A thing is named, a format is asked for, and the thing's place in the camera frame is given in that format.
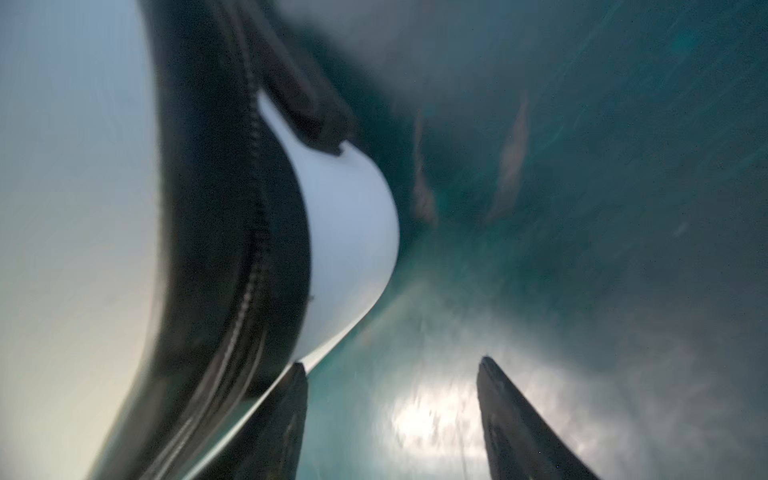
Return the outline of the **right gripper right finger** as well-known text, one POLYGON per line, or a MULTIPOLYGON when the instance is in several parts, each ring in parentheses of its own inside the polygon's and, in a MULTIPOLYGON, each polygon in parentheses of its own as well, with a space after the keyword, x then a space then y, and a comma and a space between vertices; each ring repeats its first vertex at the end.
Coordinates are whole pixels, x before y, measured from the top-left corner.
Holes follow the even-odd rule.
POLYGON ((482 358, 476 384, 493 480, 598 479, 491 357, 482 358))

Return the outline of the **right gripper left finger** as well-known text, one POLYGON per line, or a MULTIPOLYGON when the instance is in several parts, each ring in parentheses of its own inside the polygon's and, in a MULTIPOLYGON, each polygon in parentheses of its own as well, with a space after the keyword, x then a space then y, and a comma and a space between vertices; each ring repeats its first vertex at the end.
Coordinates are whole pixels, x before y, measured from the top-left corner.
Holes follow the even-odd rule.
POLYGON ((304 365, 297 362, 196 479, 294 480, 308 406, 304 365))

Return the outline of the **black white suitcase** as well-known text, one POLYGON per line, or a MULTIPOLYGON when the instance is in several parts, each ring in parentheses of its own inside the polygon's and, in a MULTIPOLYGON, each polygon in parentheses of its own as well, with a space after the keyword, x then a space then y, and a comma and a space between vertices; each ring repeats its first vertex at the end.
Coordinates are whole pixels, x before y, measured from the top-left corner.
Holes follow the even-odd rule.
POLYGON ((196 479, 398 256, 379 168, 256 1, 1 5, 1 475, 196 479))

